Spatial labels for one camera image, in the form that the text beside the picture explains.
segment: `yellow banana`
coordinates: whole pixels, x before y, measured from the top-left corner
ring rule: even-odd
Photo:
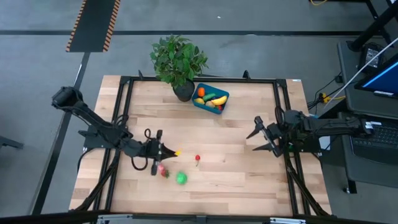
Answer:
[[[212,100],[211,102],[212,102],[214,105],[218,106],[218,105],[223,105],[223,104],[226,102],[226,99],[227,99],[227,97],[226,97],[226,96],[223,96],[223,97],[221,97],[221,98]]]

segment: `wooden tabletop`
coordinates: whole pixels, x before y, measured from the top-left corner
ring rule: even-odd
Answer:
[[[119,79],[120,76],[104,76],[99,90],[95,112],[108,121],[112,117]],[[197,108],[190,101],[179,101],[166,83],[134,82],[127,122],[134,139],[144,141],[146,128],[150,128],[152,134],[162,129],[164,144],[182,153],[162,162],[170,171],[168,179],[150,175],[152,161],[146,170],[136,171],[130,158],[122,153],[112,212],[292,215],[283,157],[276,158],[268,151],[253,152],[252,149],[266,143],[260,134],[246,140],[254,129],[255,116],[261,116],[264,124],[275,122],[272,85],[208,84],[230,94],[221,115]],[[287,80],[287,86],[292,109],[308,113],[301,81]],[[282,90],[280,97],[284,105]],[[95,149],[83,158],[70,208],[79,206],[96,185],[103,154],[103,149]],[[197,154],[201,157],[198,166]],[[309,191],[323,209],[330,212],[319,162],[311,154],[301,153],[301,158]],[[144,165],[141,158],[134,161],[138,167]],[[185,185],[176,183],[178,171],[187,174]],[[105,186],[101,208],[104,208],[107,191]],[[299,192],[296,186],[302,212]]]

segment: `black mat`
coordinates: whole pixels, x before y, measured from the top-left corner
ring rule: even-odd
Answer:
[[[67,52],[106,52],[120,0],[84,0],[73,26]]]

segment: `black desk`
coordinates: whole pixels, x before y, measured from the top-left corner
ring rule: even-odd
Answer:
[[[356,66],[359,62],[360,53],[350,51],[345,42],[340,42],[338,54],[343,81],[347,82],[358,71]],[[363,74],[358,75],[354,82],[363,77]],[[354,113],[398,119],[397,99],[375,96],[369,91],[357,90],[354,88],[354,84],[348,85],[345,93],[346,98],[321,115],[320,118],[342,118],[345,113]],[[351,193],[356,191],[355,181],[398,188],[398,175],[395,175],[398,173],[398,166],[380,164],[355,156],[352,152],[349,136],[342,136],[337,141],[339,142],[334,145],[342,147],[348,186],[352,188],[350,189]]]

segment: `blue basket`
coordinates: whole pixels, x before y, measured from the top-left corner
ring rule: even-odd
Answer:
[[[229,93],[227,91],[223,91],[223,90],[214,88],[212,86],[209,86],[209,85],[206,85],[206,84],[203,84],[203,83],[199,83],[198,86],[197,86],[197,89],[195,90],[195,92],[194,92],[194,94],[192,96],[192,103],[195,106],[197,106],[199,108],[202,108],[204,110],[213,112],[215,114],[221,114],[225,110],[225,106],[226,106],[226,103],[227,103],[228,99],[226,100],[226,102],[223,105],[221,105],[223,107],[222,110],[219,110],[219,109],[216,109],[216,108],[210,108],[210,107],[208,107],[206,105],[202,105],[200,103],[197,103],[197,102],[194,101],[194,99],[198,98],[198,89],[201,88],[201,87],[203,87],[205,89],[205,95],[207,95],[209,93],[215,93],[217,98],[220,98],[222,96],[226,96],[226,97],[229,98]]]

